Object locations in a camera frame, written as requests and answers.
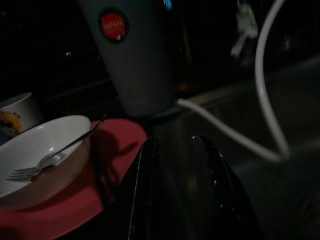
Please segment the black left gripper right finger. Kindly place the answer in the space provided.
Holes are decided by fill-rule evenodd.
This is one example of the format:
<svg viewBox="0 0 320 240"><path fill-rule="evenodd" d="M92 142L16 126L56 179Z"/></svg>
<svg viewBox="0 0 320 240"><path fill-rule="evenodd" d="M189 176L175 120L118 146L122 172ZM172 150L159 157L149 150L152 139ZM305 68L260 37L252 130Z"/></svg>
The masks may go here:
<svg viewBox="0 0 320 240"><path fill-rule="evenodd" d="M217 216L212 223L211 240L264 240L265 236L240 179L220 151L207 137L193 137L204 150L214 195Z"/></svg>

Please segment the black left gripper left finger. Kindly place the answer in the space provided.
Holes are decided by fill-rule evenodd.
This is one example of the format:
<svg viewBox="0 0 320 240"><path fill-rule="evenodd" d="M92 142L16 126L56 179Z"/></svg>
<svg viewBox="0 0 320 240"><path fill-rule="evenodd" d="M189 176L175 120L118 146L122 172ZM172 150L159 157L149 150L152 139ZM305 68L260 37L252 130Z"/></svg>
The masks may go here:
<svg viewBox="0 0 320 240"><path fill-rule="evenodd" d="M115 201L117 240L151 240L155 177L160 142L148 138L140 147L119 186Z"/></svg>

